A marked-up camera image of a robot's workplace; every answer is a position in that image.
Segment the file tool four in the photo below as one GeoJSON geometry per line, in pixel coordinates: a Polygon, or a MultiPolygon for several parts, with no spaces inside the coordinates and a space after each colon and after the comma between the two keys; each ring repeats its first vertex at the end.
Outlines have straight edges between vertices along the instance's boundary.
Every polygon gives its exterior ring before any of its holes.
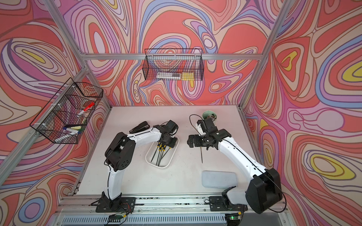
{"type": "Polygon", "coordinates": [[[157,157],[157,161],[156,161],[156,166],[159,166],[159,161],[161,159],[163,149],[164,149],[164,145],[161,143],[160,147],[159,147],[159,153],[158,153],[158,157],[157,157]]]}

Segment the file tool five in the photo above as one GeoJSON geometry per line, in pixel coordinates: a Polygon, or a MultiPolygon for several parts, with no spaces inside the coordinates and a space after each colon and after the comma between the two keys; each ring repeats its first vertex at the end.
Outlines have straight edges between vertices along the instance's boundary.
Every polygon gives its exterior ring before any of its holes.
{"type": "Polygon", "coordinates": [[[160,158],[160,155],[161,155],[161,151],[162,151],[162,144],[160,143],[160,147],[159,147],[159,150],[157,152],[156,165],[158,164],[158,161],[159,161],[159,158],[160,158]]]}

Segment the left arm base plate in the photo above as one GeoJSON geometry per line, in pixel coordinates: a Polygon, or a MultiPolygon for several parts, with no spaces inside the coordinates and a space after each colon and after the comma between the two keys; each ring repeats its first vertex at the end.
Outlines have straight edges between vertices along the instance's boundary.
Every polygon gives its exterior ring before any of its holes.
{"type": "Polygon", "coordinates": [[[135,201],[135,197],[121,197],[111,201],[106,196],[103,196],[97,203],[96,212],[110,213],[126,211],[127,213],[133,213],[135,201]]]}

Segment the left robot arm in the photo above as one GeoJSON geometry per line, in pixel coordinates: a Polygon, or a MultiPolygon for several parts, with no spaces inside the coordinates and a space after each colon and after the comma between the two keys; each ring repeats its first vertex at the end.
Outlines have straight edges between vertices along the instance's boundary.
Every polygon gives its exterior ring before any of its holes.
{"type": "Polygon", "coordinates": [[[164,151],[176,146],[175,136],[179,126],[172,120],[151,127],[146,121],[133,128],[129,134],[120,132],[105,151],[105,162],[108,166],[107,186],[102,193],[107,201],[115,201],[121,197],[121,184],[124,170],[130,165],[135,149],[150,143],[156,143],[156,150],[161,151],[157,159],[159,163],[164,151]]]}

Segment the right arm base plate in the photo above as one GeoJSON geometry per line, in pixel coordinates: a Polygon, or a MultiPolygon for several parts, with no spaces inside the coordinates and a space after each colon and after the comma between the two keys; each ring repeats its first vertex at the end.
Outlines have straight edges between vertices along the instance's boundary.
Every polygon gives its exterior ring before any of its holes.
{"type": "Polygon", "coordinates": [[[244,213],[248,210],[247,205],[243,204],[232,204],[229,198],[227,197],[227,192],[236,186],[229,187],[225,189],[221,196],[210,196],[208,199],[204,200],[206,205],[209,205],[210,211],[238,211],[244,213]]]}

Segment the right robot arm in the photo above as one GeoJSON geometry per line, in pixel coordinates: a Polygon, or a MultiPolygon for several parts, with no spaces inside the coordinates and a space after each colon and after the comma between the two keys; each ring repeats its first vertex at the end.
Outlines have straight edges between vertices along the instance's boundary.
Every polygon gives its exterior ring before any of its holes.
{"type": "Polygon", "coordinates": [[[224,208],[248,205],[254,212],[261,214],[285,198],[279,172],[258,163],[237,144],[227,130],[218,129],[210,118],[198,120],[195,129],[198,133],[189,135],[189,147],[217,149],[234,163],[248,182],[245,189],[231,186],[222,192],[224,208]]]}

